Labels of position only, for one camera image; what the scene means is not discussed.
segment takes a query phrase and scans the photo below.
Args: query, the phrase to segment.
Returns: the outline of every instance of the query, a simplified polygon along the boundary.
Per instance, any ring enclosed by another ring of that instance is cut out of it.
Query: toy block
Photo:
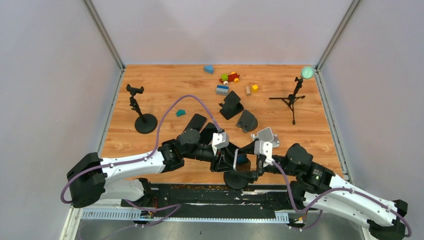
[[[217,85],[216,86],[216,94],[218,94],[218,95],[224,95],[224,96],[227,96],[227,94],[228,94],[228,91],[229,91],[229,87],[227,87],[227,86],[221,86],[221,85]]]
[[[180,117],[180,116],[182,116],[182,115],[186,115],[186,111],[184,111],[184,110],[182,110],[182,109],[180,109],[180,110],[176,111],[176,116],[177,116],[177,117]]]
[[[252,95],[251,87],[250,86],[246,86],[246,96],[250,96],[250,95]]]
[[[203,71],[207,72],[208,74],[214,73],[214,66],[212,65],[206,65],[203,67]]]
[[[228,75],[227,74],[222,74],[221,75],[221,80],[222,81],[228,81]]]
[[[258,85],[253,85],[252,86],[252,93],[256,93],[258,91],[259,87]]]

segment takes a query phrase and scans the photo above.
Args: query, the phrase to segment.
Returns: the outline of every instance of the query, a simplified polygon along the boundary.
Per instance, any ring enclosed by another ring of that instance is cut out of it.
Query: white bracket
[[[273,159],[273,144],[269,141],[256,141],[254,143],[254,154],[256,156],[258,155],[265,155],[266,159],[263,163],[263,166],[266,167],[268,165],[272,165],[274,162]]]
[[[280,140],[278,139],[277,134],[273,134],[273,131],[270,127],[264,128],[257,132],[256,135],[250,134],[252,140],[259,139],[265,142],[270,142],[273,148],[280,146]]]
[[[214,133],[212,136],[212,150],[213,154],[217,155],[218,149],[228,147],[230,141],[226,132]]]

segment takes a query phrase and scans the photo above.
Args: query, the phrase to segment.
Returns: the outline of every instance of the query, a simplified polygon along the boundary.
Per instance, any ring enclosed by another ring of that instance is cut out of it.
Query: wooden tabletop
[[[149,152],[155,145],[156,132],[140,134],[134,128],[137,113],[131,110],[130,93],[126,86],[144,87],[143,94],[135,98],[144,114],[153,114],[158,121],[165,111],[179,97],[193,94],[199,97],[212,112],[219,126],[228,133],[229,140],[239,147],[252,141],[250,134],[271,127],[278,135],[280,146],[273,154],[286,154],[294,143],[299,143],[313,160],[341,174],[336,149],[321,103],[320,94],[313,78],[306,79],[298,96],[306,95],[295,103],[296,125],[292,124],[292,112],[281,100],[269,97],[287,97],[296,86],[295,77],[300,76],[302,65],[214,65],[214,74],[203,71],[203,65],[129,65],[117,97],[110,126],[107,132],[102,157],[124,157]],[[254,131],[244,133],[236,126],[240,114],[225,120],[219,113],[225,96],[217,95],[215,89],[220,85],[221,74],[236,72],[240,74],[239,83],[230,82],[230,91],[241,98],[244,109],[249,110],[258,120]],[[246,96],[245,87],[258,85],[258,92]],[[186,115],[176,117],[183,109]],[[180,101],[167,115],[160,128],[159,144],[175,139],[184,130],[195,113],[210,117],[203,107],[192,98]],[[250,157],[253,168],[256,158]],[[224,183],[222,172],[210,172],[210,164],[193,159],[185,159],[185,166],[172,172],[143,175],[152,183]],[[258,184],[282,184],[283,177],[265,173],[256,182]]]

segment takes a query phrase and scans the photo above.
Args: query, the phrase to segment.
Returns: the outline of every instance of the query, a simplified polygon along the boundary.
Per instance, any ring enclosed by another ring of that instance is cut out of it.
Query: blue lego brick
[[[217,88],[220,88],[220,89],[230,89],[230,87],[228,87],[228,86],[221,86],[221,85],[217,85],[216,86]]]
[[[228,86],[221,86],[221,85],[217,85],[216,86],[216,94],[218,95],[224,95],[227,96],[228,92],[229,92],[229,87]]]
[[[180,109],[180,110],[176,111],[176,116],[177,116],[177,117],[182,116],[182,115],[186,115],[186,111],[184,111],[184,110],[182,110],[182,109]]]

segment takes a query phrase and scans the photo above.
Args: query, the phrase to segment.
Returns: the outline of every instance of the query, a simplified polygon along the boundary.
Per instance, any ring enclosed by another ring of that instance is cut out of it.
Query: black base
[[[288,97],[270,97],[269,99],[281,99],[287,106],[288,108],[291,110],[291,112],[293,113],[293,125],[296,124],[296,120],[295,120],[295,102],[298,99],[304,99],[306,96],[293,96],[293,94],[288,95]]]
[[[156,117],[152,114],[143,114],[143,117],[145,119],[145,122],[143,122],[141,117],[138,117],[135,120],[135,130],[141,134],[149,134],[153,132],[156,127],[158,126],[158,120]]]
[[[231,189],[240,190],[244,189],[249,182],[241,177],[236,171],[224,172],[224,182]]]

